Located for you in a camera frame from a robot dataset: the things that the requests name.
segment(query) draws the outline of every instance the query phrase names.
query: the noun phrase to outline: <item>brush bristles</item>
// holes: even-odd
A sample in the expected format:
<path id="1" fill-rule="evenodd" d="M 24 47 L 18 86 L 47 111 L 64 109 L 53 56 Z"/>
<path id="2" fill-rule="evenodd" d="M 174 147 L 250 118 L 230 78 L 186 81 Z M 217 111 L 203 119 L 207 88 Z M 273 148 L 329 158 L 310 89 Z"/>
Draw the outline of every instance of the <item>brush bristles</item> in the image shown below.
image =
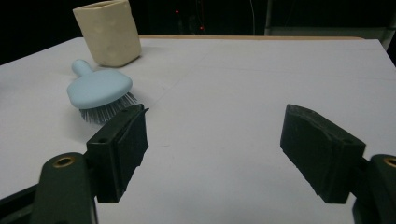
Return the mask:
<path id="1" fill-rule="evenodd" d="M 110 104 L 101 105 L 91 109 L 80 109 L 79 111 L 81 112 L 81 116 L 89 123 L 94 122 L 103 125 L 124 108 L 135 104 L 136 99 L 130 92 L 128 92 L 120 99 Z"/>

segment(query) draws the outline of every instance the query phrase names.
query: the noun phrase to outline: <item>dark background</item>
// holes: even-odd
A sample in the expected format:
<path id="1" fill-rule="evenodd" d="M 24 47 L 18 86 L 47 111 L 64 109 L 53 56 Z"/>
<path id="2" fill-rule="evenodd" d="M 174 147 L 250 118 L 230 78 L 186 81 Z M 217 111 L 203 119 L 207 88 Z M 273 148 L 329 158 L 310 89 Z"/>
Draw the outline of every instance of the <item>dark background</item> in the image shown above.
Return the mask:
<path id="1" fill-rule="evenodd" d="M 99 1 L 7 2 L 0 14 L 0 64 L 82 36 L 72 9 L 95 2 Z M 263 35 L 267 1 L 252 3 L 255 35 Z M 130 0 L 130 4 L 140 35 L 253 35 L 249 0 Z M 394 0 L 274 0 L 272 25 L 388 27 L 395 10 Z M 394 63 L 395 39 L 388 49 Z"/>

